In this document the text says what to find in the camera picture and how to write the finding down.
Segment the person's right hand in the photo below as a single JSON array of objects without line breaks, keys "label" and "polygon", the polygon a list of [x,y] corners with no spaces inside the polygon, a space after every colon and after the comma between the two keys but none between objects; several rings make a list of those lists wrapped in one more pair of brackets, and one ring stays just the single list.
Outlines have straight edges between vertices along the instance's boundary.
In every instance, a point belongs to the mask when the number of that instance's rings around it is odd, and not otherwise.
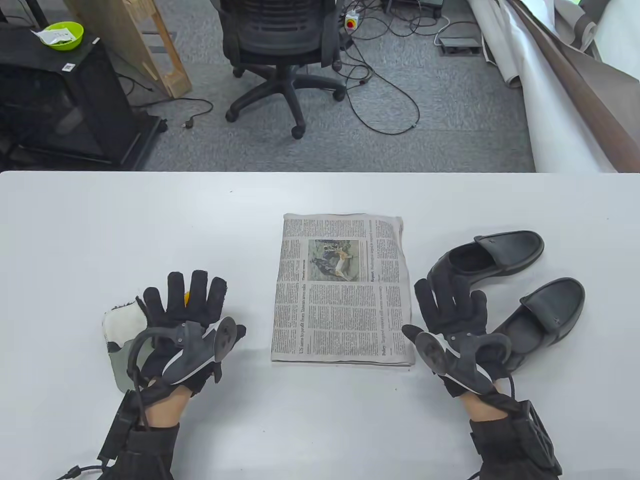
[{"label": "person's right hand", "polygon": [[495,381],[505,374],[512,343],[502,333],[487,332],[487,297],[471,290],[463,277],[432,272],[414,284],[426,327],[404,324],[404,336],[448,393],[494,394]]}]

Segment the person's left hand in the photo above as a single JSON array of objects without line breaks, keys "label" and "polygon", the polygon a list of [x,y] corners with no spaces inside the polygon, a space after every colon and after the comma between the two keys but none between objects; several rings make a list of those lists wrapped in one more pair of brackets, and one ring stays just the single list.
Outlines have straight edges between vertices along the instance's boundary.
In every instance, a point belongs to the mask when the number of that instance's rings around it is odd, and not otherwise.
[{"label": "person's left hand", "polygon": [[222,359],[246,335],[246,327],[222,317],[227,282],[194,270],[189,297],[180,272],[167,275],[167,301],[148,287],[137,304],[147,319],[127,359],[126,372],[144,407],[168,398],[179,386],[198,394],[208,379],[222,379]]}]

